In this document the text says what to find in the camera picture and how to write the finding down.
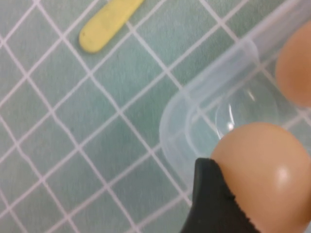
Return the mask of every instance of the tile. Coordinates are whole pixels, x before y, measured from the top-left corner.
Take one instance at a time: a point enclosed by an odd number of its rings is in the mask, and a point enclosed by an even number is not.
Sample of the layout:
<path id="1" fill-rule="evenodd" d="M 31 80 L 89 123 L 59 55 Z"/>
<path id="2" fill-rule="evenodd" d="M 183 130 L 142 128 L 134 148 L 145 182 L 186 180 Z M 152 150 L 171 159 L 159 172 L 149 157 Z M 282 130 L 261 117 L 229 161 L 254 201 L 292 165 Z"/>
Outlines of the tile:
<path id="1" fill-rule="evenodd" d="M 228 22 L 227 25 L 242 37 L 285 0 L 250 0 Z"/>
<path id="2" fill-rule="evenodd" d="M 169 65 L 215 23 L 199 1 L 170 0 L 139 27 L 138 33 Z"/>
<path id="3" fill-rule="evenodd" d="M 213 10 L 220 17 L 225 17 L 242 0 L 205 0 L 205 1 L 207 1 L 207 3 L 213 8 Z"/>
<path id="4" fill-rule="evenodd" d="M 61 225 L 59 228 L 57 228 L 52 233 L 74 233 L 74 230 L 71 228 L 68 222 Z"/>
<path id="5" fill-rule="evenodd" d="M 150 147 L 159 143 L 162 112 L 177 90 L 171 80 L 164 77 L 125 112 Z"/>
<path id="6" fill-rule="evenodd" d="M 67 212 L 102 187 L 102 183 L 80 154 L 73 156 L 47 182 Z"/>
<path id="7" fill-rule="evenodd" d="M 204 157 L 210 157 L 219 142 L 218 135 L 200 117 L 190 128 L 193 145 Z"/>
<path id="8" fill-rule="evenodd" d="M 28 163 L 15 150 L 0 164 L 0 188 L 9 204 L 38 180 Z"/>
<path id="9" fill-rule="evenodd" d="M 21 148 L 44 175 L 69 154 L 74 146 L 67 134 L 50 117 L 23 141 Z"/>
<path id="10" fill-rule="evenodd" d="M 161 161 L 161 163 L 164 165 L 164 167 L 167 169 L 167 171 L 170 173 L 170 175 L 173 177 L 173 179 L 177 182 L 179 187 L 183 190 L 187 190 L 186 184 L 183 182 L 183 180 L 179 177 L 177 172 L 174 170 L 174 168 L 168 163 L 167 159 L 165 158 L 165 155 L 163 154 L 162 150 L 158 150 L 156 152 L 156 156 Z"/>
<path id="11" fill-rule="evenodd" d="M 0 100 L 2 100 L 18 83 L 22 74 L 4 48 L 0 49 L 0 61 Z"/>
<path id="12" fill-rule="evenodd" d="M 31 0 L 1 1 L 0 7 L 0 35 L 6 37 L 19 19 L 32 5 Z"/>
<path id="13" fill-rule="evenodd" d="M 106 0 L 99 0 L 92 10 L 81 20 L 81 22 L 67 36 L 70 43 L 74 46 L 82 59 L 90 69 L 94 68 L 112 49 L 113 47 L 129 32 L 128 27 L 123 26 L 116 35 L 105 45 L 98 53 L 84 52 L 79 44 L 79 33 L 84 25 L 107 3 Z"/>
<path id="14" fill-rule="evenodd" d="M 275 78 L 276 76 L 276 59 L 266 66 L 267 71 Z"/>
<path id="15" fill-rule="evenodd" d="M 179 202 L 172 209 L 146 225 L 143 233 L 180 232 L 190 211 L 184 201 Z"/>
<path id="16" fill-rule="evenodd" d="M 84 150 L 107 182 L 146 153 L 145 147 L 121 118 L 110 123 L 86 144 Z"/>
<path id="17" fill-rule="evenodd" d="M 293 119 L 297 115 L 295 106 L 288 102 L 279 90 L 264 76 L 259 73 L 254 80 L 262 84 L 274 97 L 277 105 L 279 123 L 285 124 L 287 121 Z"/>
<path id="18" fill-rule="evenodd" d="M 46 106 L 28 82 L 20 86 L 0 108 L 0 114 L 16 139 L 21 138 L 46 113 Z"/>
<path id="19" fill-rule="evenodd" d="M 0 123 L 0 158 L 13 146 L 13 141 L 5 129 L 5 127 Z"/>
<path id="20" fill-rule="evenodd" d="M 131 227 L 121 209 L 107 192 L 78 212 L 72 220 L 80 232 L 123 233 Z"/>
<path id="21" fill-rule="evenodd" d="M 41 4 L 58 28 L 65 31 L 91 2 L 92 0 L 42 0 Z"/>
<path id="22" fill-rule="evenodd" d="M 136 223 L 178 195 L 153 158 L 146 160 L 112 188 Z"/>
<path id="23" fill-rule="evenodd" d="M 1 233 L 21 233 L 21 229 L 10 213 L 0 219 Z"/>
<path id="24" fill-rule="evenodd" d="M 145 0 L 129 19 L 135 26 L 138 24 L 158 3 L 160 0 Z"/>
<path id="25" fill-rule="evenodd" d="M 42 185 L 18 203 L 14 211 L 26 230 L 31 233 L 45 232 L 63 217 Z"/>
<path id="26" fill-rule="evenodd" d="M 87 80 L 56 113 L 80 143 L 108 120 L 115 109 L 94 83 Z"/>
<path id="27" fill-rule="evenodd" d="M 57 38 L 48 21 L 34 9 L 10 37 L 8 45 L 23 67 L 29 70 Z"/>
<path id="28" fill-rule="evenodd" d="M 234 41 L 222 28 L 218 29 L 173 69 L 174 76 L 181 84 L 187 84 L 233 43 Z"/>
<path id="29" fill-rule="evenodd" d="M 49 103 L 56 105 L 86 72 L 68 47 L 61 43 L 32 73 L 33 81 Z"/>
<path id="30" fill-rule="evenodd" d="M 311 155 L 311 127 L 304 120 L 301 120 L 289 128 L 289 131 L 305 146 Z"/>
<path id="31" fill-rule="evenodd" d="M 123 106 L 161 71 L 158 63 L 131 36 L 97 70 L 95 77 L 117 104 Z"/>

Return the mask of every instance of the yellow object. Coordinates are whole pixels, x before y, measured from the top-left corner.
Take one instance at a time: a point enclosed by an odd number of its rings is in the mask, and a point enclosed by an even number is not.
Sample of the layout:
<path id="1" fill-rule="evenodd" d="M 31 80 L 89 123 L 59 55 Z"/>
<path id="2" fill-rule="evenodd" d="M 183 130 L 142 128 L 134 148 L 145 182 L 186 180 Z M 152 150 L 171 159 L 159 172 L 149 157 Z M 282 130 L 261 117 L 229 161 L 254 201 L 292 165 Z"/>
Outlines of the yellow object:
<path id="1" fill-rule="evenodd" d="M 111 0 L 82 28 L 79 43 L 89 53 L 100 51 L 144 0 Z"/>

